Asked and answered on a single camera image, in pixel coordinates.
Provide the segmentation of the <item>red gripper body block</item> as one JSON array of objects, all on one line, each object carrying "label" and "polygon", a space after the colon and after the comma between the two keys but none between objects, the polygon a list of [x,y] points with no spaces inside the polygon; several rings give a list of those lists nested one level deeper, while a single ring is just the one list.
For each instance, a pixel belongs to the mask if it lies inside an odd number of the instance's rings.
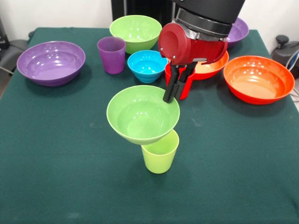
[{"label": "red gripper body block", "polygon": [[183,24],[171,22],[162,28],[158,47],[161,56],[171,60],[174,65],[189,65],[193,62],[210,64],[222,58],[228,42],[225,38],[205,35]]}]

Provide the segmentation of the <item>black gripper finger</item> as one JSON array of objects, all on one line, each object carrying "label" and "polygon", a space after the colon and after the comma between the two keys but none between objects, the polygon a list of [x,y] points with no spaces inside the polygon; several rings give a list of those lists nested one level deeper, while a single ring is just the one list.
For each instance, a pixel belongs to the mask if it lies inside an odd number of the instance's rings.
[{"label": "black gripper finger", "polygon": [[166,103],[171,103],[173,98],[180,100],[180,87],[179,81],[179,67],[176,65],[170,65],[171,77],[169,79],[168,85],[166,87],[163,101]]},{"label": "black gripper finger", "polygon": [[180,87],[180,98],[186,98],[189,95],[189,91],[193,82],[195,67],[196,63],[193,62],[187,65],[186,68],[181,69],[182,72],[178,81]]}]

